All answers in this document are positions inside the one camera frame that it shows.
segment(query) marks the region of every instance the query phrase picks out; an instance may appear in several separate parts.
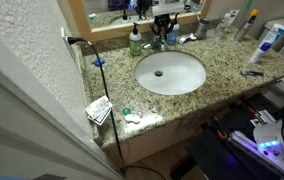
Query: textured wall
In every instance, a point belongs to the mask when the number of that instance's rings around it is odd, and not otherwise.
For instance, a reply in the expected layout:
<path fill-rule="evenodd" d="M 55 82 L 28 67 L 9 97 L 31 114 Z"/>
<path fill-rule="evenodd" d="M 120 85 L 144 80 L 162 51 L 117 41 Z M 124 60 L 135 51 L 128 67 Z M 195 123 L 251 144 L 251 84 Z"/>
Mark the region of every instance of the textured wall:
<path fill-rule="evenodd" d="M 219 18 L 231 9 L 241 9 L 243 2 L 246 4 L 248 0 L 212 0 L 207 17 Z M 260 14 L 249 32 L 249 35 L 254 38 L 259 38 L 266 22 L 284 18 L 284 0 L 254 0 L 250 12 L 254 8 L 260 11 Z"/>
<path fill-rule="evenodd" d="M 81 75 L 61 38 L 60 27 L 67 29 L 56 0 L 0 0 L 0 38 L 91 134 Z"/>

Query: wooden mirror frame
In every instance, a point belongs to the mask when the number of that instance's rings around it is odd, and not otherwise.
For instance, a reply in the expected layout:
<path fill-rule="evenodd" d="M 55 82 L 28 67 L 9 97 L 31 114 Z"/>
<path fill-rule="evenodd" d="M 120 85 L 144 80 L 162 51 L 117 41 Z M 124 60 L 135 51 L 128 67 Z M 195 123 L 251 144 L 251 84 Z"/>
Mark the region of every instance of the wooden mirror frame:
<path fill-rule="evenodd" d="M 73 36 L 83 37 L 91 42 L 102 41 L 111 38 L 128 36 L 132 32 L 132 24 L 120 24 L 114 26 L 100 27 L 92 29 L 90 27 L 87 12 L 84 8 L 83 0 L 57 0 L 64 18 L 70 28 Z M 201 11 L 198 13 L 201 17 L 206 17 L 212 0 L 204 0 Z M 178 17 L 180 25 L 197 22 L 195 13 L 184 13 Z M 139 32 L 151 31 L 149 24 L 153 20 L 144 20 L 139 22 Z"/>

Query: tiled floor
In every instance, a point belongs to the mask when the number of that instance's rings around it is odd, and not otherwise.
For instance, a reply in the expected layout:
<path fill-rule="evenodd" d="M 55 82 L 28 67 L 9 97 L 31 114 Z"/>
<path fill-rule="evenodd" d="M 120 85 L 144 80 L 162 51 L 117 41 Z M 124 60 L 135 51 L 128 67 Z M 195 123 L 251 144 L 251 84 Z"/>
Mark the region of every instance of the tiled floor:
<path fill-rule="evenodd" d="M 191 139 L 182 141 L 174 146 L 168 147 L 158 153 L 142 159 L 139 162 L 132 164 L 133 166 L 143 166 L 152 168 L 161 173 L 166 180 L 170 180 L 170 172 L 178 166 L 178 164 L 185 160 L 188 152 L 185 148 L 186 144 Z M 128 168 L 126 173 L 126 180 L 163 180 L 159 175 L 152 171 Z M 195 166 L 189 171 L 182 180 L 205 180 L 204 174 L 198 166 Z"/>

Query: door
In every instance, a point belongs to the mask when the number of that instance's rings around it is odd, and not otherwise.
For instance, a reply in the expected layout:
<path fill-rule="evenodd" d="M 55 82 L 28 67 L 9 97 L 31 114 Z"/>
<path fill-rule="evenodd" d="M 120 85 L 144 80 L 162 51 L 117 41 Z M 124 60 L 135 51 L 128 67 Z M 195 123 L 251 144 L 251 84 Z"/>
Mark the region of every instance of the door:
<path fill-rule="evenodd" d="M 0 40 L 0 176 L 123 179 L 16 58 Z"/>

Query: mirror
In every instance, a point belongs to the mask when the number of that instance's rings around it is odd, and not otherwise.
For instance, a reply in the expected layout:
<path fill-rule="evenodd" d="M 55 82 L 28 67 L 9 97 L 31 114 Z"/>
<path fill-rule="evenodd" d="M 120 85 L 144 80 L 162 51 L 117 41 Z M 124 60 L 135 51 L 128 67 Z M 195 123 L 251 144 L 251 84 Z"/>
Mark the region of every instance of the mirror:
<path fill-rule="evenodd" d="M 162 0 L 172 3 L 179 0 Z M 185 10 L 182 13 L 200 11 L 203 0 L 182 0 Z M 94 28 L 120 24 L 132 24 L 137 21 L 151 20 L 154 0 L 83 0 L 85 11 Z"/>
<path fill-rule="evenodd" d="M 91 21 L 88 19 L 88 13 L 84 5 L 85 4 L 84 1 L 85 0 L 57 0 L 60 9 L 64 15 L 64 18 L 67 22 L 67 25 L 74 37 L 83 37 L 91 42 L 97 42 L 112 38 L 128 36 L 132 32 L 132 24 L 129 23 L 92 28 Z M 206 17 L 211 2 L 212 0 L 202 0 L 200 12 L 197 12 L 197 14 L 200 17 L 202 18 Z M 152 24 L 153 22 L 154 20 L 152 19 L 147 19 L 139 22 L 140 24 L 139 32 L 143 33 L 151 31 L 150 24 Z M 196 23 L 197 22 L 196 13 L 190 12 L 190 13 L 180 14 L 178 17 L 178 22 L 179 25 Z"/>

